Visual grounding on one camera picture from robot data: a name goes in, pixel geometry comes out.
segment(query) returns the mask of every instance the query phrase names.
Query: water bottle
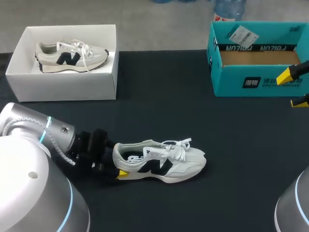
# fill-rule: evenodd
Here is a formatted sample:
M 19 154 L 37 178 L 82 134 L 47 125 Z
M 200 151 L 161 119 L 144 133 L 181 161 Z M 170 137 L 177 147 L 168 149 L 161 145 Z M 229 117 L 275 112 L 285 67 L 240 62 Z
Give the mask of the water bottle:
M 196 1 L 196 0 L 178 0 L 178 1 L 182 1 L 182 2 L 190 2 L 190 1 Z
M 246 0 L 216 0 L 214 21 L 240 21 L 245 12 Z
M 151 0 L 151 1 L 153 1 L 155 3 L 167 3 L 167 2 L 170 2 L 172 0 Z

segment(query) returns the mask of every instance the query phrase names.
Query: barcode label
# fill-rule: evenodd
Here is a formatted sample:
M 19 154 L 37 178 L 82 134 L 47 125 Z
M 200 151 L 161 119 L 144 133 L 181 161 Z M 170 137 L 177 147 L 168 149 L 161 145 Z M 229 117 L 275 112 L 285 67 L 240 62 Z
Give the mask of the barcode label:
M 259 36 L 257 34 L 249 31 L 243 26 L 239 26 L 229 39 L 240 46 L 249 48 L 258 38 Z
M 246 40 L 249 38 L 249 36 L 251 35 L 252 33 L 249 32 L 241 41 L 240 41 L 240 45 L 242 45 L 244 42 L 246 42 Z

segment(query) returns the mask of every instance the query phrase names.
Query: shoe box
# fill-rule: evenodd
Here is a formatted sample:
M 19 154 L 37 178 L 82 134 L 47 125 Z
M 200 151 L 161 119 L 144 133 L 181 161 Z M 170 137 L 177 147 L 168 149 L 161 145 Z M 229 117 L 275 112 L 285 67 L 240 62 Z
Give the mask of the shoe box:
M 91 72 L 42 73 L 36 43 L 80 40 L 109 51 L 106 62 Z M 119 51 L 115 25 L 27 27 L 13 53 L 6 78 L 21 102 L 116 99 Z
M 208 67 L 217 97 L 297 97 L 309 93 L 309 74 L 277 85 L 290 65 L 309 60 L 309 24 L 212 22 Z

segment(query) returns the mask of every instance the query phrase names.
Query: black n logo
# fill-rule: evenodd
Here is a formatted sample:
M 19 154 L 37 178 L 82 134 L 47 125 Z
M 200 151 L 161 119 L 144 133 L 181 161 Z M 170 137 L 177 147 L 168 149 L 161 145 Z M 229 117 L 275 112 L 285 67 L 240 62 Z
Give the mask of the black n logo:
M 78 52 L 75 53 L 75 56 L 71 57 L 71 52 L 63 52 L 59 59 L 57 60 L 57 64 L 63 64 L 64 62 L 66 62 L 68 65 L 76 65 L 77 61 L 79 61 L 81 55 L 79 55 Z
M 147 173 L 151 171 L 152 174 L 156 175 L 166 175 L 170 168 L 173 166 L 171 161 L 167 159 L 163 164 L 162 168 L 160 168 L 160 161 L 159 160 L 150 160 L 148 161 L 142 168 L 138 171 L 139 173 Z

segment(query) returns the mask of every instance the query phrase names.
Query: new balance logo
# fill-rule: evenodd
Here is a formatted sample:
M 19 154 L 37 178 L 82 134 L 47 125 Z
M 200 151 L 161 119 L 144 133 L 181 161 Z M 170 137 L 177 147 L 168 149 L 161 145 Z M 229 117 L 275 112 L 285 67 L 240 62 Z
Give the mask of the new balance logo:
M 144 158 L 144 156 L 129 156 L 127 158 L 127 161 L 130 162 L 130 163 L 135 163 L 135 162 L 138 162 L 138 161 L 141 161 L 142 159 Z
M 171 163 L 171 161 L 169 161 L 169 159 L 165 161 L 162 167 L 160 167 L 160 160 L 153 159 L 148 161 L 144 166 L 142 166 L 142 168 L 138 172 L 147 173 L 150 171 L 152 174 L 155 175 L 166 175 L 166 173 L 168 173 L 172 166 L 173 164 Z
M 79 61 L 81 55 L 79 55 L 78 52 L 75 53 L 74 57 L 72 58 L 71 56 L 71 52 L 63 52 L 59 59 L 57 60 L 57 64 L 64 64 L 64 62 L 66 62 L 66 64 L 68 65 L 76 65 L 76 63 Z

